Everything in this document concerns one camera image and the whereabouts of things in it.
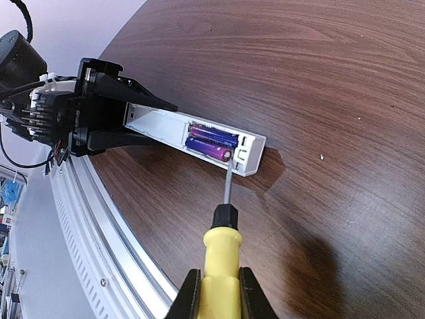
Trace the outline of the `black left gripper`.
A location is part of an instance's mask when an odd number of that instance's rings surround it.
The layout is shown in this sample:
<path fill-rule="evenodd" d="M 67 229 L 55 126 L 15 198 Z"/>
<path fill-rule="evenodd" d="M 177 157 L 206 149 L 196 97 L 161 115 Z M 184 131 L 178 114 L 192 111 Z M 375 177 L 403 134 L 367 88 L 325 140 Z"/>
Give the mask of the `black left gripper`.
<path fill-rule="evenodd" d="M 124 128 L 126 103 L 171 112 L 178 111 L 178 107 L 120 82 L 117 77 L 122 70 L 121 65 L 104 60 L 83 58 L 80 61 L 75 86 L 75 127 L 69 137 L 72 155 L 98 155 L 124 146 L 166 145 Z"/>

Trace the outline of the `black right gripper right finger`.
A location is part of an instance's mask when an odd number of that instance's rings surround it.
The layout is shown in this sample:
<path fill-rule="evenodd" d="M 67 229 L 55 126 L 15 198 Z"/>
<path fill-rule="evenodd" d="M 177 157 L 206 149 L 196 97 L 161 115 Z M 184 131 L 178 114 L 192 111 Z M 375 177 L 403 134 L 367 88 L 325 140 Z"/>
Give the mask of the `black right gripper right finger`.
<path fill-rule="evenodd" d="M 252 269 L 240 267 L 238 275 L 242 318 L 278 319 Z"/>

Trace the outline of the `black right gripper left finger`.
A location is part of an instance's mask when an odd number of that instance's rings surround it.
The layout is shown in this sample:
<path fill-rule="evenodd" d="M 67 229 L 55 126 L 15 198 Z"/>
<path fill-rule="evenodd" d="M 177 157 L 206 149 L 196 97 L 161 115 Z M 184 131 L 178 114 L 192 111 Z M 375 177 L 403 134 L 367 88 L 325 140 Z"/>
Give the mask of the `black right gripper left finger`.
<path fill-rule="evenodd" d="M 201 292 L 201 270 L 191 269 L 169 309 L 170 319 L 195 319 L 198 316 Z"/>

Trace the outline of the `yellow handled screwdriver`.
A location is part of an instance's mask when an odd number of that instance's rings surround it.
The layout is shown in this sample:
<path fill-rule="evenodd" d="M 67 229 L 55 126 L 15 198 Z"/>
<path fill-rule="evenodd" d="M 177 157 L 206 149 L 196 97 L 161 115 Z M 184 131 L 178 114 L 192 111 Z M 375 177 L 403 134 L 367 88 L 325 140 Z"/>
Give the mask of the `yellow handled screwdriver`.
<path fill-rule="evenodd" d="M 224 200 L 214 210 L 212 225 L 204 235 L 205 269 L 201 281 L 198 318 L 240 318 L 238 279 L 242 235 L 238 210 L 230 203 L 233 161 L 226 172 Z"/>

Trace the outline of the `white remote control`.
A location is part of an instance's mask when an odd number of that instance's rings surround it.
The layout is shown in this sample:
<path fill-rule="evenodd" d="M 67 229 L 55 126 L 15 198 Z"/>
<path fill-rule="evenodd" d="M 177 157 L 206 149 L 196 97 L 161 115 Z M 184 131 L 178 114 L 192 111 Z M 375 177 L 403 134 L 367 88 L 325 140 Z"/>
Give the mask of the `white remote control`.
<path fill-rule="evenodd" d="M 200 124 L 238 135 L 238 146 L 235 149 L 231 148 L 232 171 L 243 177 L 254 175 L 258 171 L 266 137 L 182 112 L 127 103 L 125 126 L 130 130 L 165 142 L 172 148 L 227 169 L 229 161 L 218 161 L 185 146 L 186 139 L 192 137 L 189 133 L 191 124 Z"/>

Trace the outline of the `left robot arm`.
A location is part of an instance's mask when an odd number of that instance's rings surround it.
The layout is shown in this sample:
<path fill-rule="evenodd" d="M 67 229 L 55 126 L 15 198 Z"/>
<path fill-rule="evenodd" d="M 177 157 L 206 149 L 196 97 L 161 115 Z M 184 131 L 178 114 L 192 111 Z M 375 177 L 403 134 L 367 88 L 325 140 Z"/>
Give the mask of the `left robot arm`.
<path fill-rule="evenodd" d="M 151 145 L 126 128 L 130 104 L 176 112 L 137 81 L 120 76 L 116 63 L 83 58 L 76 76 L 48 74 L 47 63 L 17 30 L 1 37 L 1 115 L 21 138 L 67 155 Z"/>

